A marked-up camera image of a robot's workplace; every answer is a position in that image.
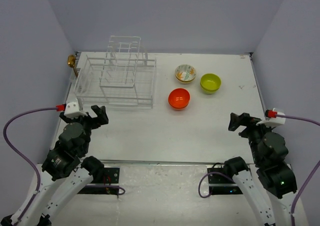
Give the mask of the green bowl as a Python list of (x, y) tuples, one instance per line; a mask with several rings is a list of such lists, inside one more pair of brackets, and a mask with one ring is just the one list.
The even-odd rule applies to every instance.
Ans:
[(203, 85), (201, 85), (201, 89), (202, 89), (203, 93), (208, 94), (208, 95), (214, 94), (215, 92), (217, 92), (219, 90), (219, 88), (215, 88), (214, 90), (208, 89), (208, 88), (204, 87)]
[(220, 77), (216, 74), (204, 74), (200, 79), (200, 85), (203, 85), (204, 87), (208, 89), (215, 89), (220, 88), (222, 84), (222, 81)]

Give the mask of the orange bowl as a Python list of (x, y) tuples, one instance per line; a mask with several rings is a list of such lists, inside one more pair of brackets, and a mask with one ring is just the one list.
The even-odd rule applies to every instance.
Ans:
[(181, 110), (184, 110), (188, 105), (189, 105), (189, 103), (188, 102), (186, 102), (186, 103), (171, 103), (171, 102), (169, 102), (169, 105), (170, 105), (170, 107), (173, 109), (173, 110), (176, 110), (176, 111), (181, 111)]
[(190, 93), (187, 89), (184, 88), (176, 88), (172, 90), (168, 96), (168, 103), (173, 102), (173, 103), (186, 103), (190, 102), (191, 96)]

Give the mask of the blue yellow patterned bowl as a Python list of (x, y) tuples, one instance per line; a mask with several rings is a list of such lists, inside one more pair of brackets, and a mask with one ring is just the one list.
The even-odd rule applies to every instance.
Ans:
[(181, 84), (190, 84), (191, 82), (193, 82), (195, 79), (196, 79), (196, 77), (194, 77), (194, 78), (192, 78), (191, 80), (188, 80), (188, 81), (186, 81), (186, 80), (181, 80), (181, 79), (179, 79), (178, 77), (175, 77), (177, 80), (178, 80), (178, 82), (179, 83), (181, 83)]

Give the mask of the white floral patterned bowl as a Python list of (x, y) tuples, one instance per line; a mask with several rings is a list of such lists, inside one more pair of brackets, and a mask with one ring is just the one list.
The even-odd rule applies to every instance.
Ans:
[(182, 64), (176, 67), (174, 72), (175, 77), (178, 77), (181, 80), (191, 80), (197, 76), (196, 69), (188, 64)]

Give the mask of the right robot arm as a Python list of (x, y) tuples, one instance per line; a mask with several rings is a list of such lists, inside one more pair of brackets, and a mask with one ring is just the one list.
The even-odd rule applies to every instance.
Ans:
[(266, 111), (264, 120), (248, 113), (230, 114), (228, 130), (244, 127), (239, 136), (248, 139), (258, 179), (271, 205), (266, 203), (256, 188), (249, 167), (240, 156), (224, 162), (223, 177), (240, 188), (260, 225), (292, 225), (291, 207), (297, 195), (296, 177), (285, 163), (289, 153), (285, 139), (273, 131), (285, 122), (284, 114), (273, 110)]

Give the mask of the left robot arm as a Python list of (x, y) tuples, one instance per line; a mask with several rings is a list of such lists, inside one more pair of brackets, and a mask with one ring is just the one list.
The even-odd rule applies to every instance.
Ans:
[(13, 146), (7, 137), (7, 129), (14, 120), (42, 109), (21, 113), (10, 119), (3, 128), (6, 143), (33, 168), (36, 186), (14, 214), (1, 220), (1, 225), (51, 225), (53, 218), (84, 187), (103, 187), (99, 181), (105, 176), (104, 164), (94, 156), (87, 157), (86, 154), (92, 131), (109, 123), (105, 106), (91, 107), (95, 117), (83, 111), (76, 102), (49, 109), (58, 111), (66, 126), (54, 148), (48, 152), (41, 168), (37, 168)]

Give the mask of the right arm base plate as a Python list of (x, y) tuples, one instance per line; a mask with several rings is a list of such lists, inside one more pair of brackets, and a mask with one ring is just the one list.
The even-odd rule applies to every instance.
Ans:
[(220, 174), (211, 174), (208, 178), (209, 193), (211, 195), (237, 195), (242, 194), (240, 188), (222, 174), (230, 177), (222, 163), (214, 163), (212, 167), (207, 168), (207, 172), (218, 172)]

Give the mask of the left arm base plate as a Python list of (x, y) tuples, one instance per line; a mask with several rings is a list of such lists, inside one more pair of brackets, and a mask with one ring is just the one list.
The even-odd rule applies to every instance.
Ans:
[[(105, 167), (101, 174), (93, 177), (90, 184), (116, 185), (119, 183), (120, 169), (118, 167)], [(110, 187), (91, 187), (85, 186), (78, 194), (92, 194), (92, 195), (119, 195), (118, 188)]]

